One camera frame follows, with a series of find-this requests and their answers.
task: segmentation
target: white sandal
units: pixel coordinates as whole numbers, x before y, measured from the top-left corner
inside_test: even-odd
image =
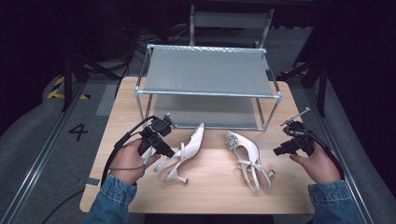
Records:
[[[271,170],[270,172],[265,173],[260,162],[259,149],[256,144],[245,136],[233,131],[228,131],[226,133],[226,137],[226,144],[238,158],[237,163],[239,168],[242,170],[247,181],[247,185],[250,187],[251,191],[257,194],[260,189],[270,189],[270,177],[274,175],[275,172]]]
[[[188,179],[181,177],[177,174],[177,168],[184,161],[195,156],[199,149],[201,148],[202,139],[204,138],[205,124],[201,123],[192,133],[190,142],[184,147],[184,143],[181,143],[180,150],[175,153],[172,158],[167,158],[165,161],[160,162],[155,168],[154,172],[158,173],[167,167],[172,161],[180,160],[172,171],[169,173],[168,177],[165,178],[165,181],[171,180],[181,180],[183,183],[187,183]]]

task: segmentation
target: printed number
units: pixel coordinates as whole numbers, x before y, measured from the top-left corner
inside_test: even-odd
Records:
[[[71,130],[69,131],[69,133],[78,133],[77,141],[79,141],[79,139],[81,138],[81,135],[82,135],[83,133],[87,133],[87,132],[88,132],[88,131],[84,131],[84,128],[85,128],[85,124],[80,123],[76,128],[71,129]]]

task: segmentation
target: gray carpet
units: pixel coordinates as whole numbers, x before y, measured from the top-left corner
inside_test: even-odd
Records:
[[[309,33],[310,29],[299,28],[269,31],[265,47],[275,74],[292,69],[291,65]],[[239,47],[244,47],[240,44],[250,47],[255,40],[248,31],[239,35],[202,32],[197,37],[201,37],[204,44],[209,40],[219,39],[226,40],[224,41],[226,44],[238,43]],[[183,45],[185,42],[181,40],[176,44]],[[140,67],[141,61],[135,58],[131,63],[130,75],[137,75]],[[304,90],[299,84],[300,79],[293,77],[288,83],[294,100],[302,111],[307,106],[312,107],[308,98],[311,97],[312,92],[315,94],[316,87],[312,91]],[[54,81],[49,83],[43,92],[44,103],[15,122],[0,139],[0,217],[7,211],[57,118],[62,114],[63,101],[46,98]],[[82,189],[78,182],[81,178],[88,177],[91,171],[106,127],[116,86],[117,81],[108,80],[100,75],[88,82],[84,94],[89,94],[91,99],[78,100],[16,223],[41,223],[61,201]],[[303,116],[305,125],[325,142],[332,139],[335,141],[339,155],[345,160],[373,222],[393,223],[396,220],[394,197],[364,153],[331,85],[328,86],[325,103],[326,119],[309,112]],[[332,134],[330,137],[319,125],[322,122],[329,125]],[[83,133],[78,140],[78,134],[69,131],[79,124],[84,124],[84,131],[88,132]],[[85,214],[79,210],[80,199],[81,194],[63,205],[47,223],[81,222]],[[312,218],[310,215],[274,215],[276,224],[306,223],[310,218]],[[143,222],[143,215],[131,214],[131,223]]]

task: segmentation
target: shoe buckle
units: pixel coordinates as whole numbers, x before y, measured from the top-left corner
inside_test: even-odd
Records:
[[[227,138],[227,142],[226,142],[227,146],[229,149],[234,150],[238,144],[238,138],[232,133],[228,138]]]

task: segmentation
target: hand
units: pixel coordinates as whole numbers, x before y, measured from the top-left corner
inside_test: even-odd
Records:
[[[312,180],[318,184],[341,180],[337,168],[324,149],[316,142],[314,149],[314,153],[308,158],[297,154],[290,154],[290,158],[302,165]]]
[[[154,154],[149,160],[148,164],[143,167],[144,159],[139,156],[137,149],[140,144],[142,144],[142,139],[135,139],[132,142],[129,142],[120,148],[116,157],[110,165],[110,173],[116,177],[117,179],[132,185],[134,184],[140,177],[145,173],[145,169],[147,169],[152,163],[157,161],[161,155]],[[130,170],[112,170],[111,168],[137,168]]]

